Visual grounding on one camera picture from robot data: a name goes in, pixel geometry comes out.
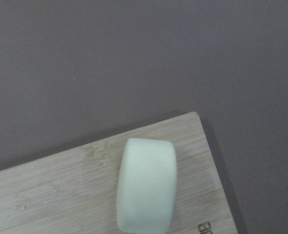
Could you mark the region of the white steamed bun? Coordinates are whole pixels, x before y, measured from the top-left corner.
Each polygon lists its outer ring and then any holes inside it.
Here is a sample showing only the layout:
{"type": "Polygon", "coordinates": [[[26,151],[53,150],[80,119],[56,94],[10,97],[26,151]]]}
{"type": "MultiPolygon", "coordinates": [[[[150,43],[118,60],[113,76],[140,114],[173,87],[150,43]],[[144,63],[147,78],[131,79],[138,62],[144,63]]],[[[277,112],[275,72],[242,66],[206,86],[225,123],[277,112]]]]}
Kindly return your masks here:
{"type": "Polygon", "coordinates": [[[129,138],[120,165],[116,216],[128,234],[165,234],[173,216],[177,159],[169,141],[129,138]]]}

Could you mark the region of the wooden cutting board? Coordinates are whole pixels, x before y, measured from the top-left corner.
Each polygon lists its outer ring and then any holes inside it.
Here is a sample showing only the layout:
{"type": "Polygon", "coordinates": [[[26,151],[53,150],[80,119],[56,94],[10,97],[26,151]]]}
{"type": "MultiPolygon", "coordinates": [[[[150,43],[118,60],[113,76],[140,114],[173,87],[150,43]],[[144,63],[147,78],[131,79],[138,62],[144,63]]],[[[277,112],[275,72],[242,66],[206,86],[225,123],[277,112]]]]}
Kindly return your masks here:
{"type": "Polygon", "coordinates": [[[191,112],[0,171],[0,234],[119,233],[117,181],[131,137],[174,144],[171,234],[237,233],[201,120],[191,112]]]}

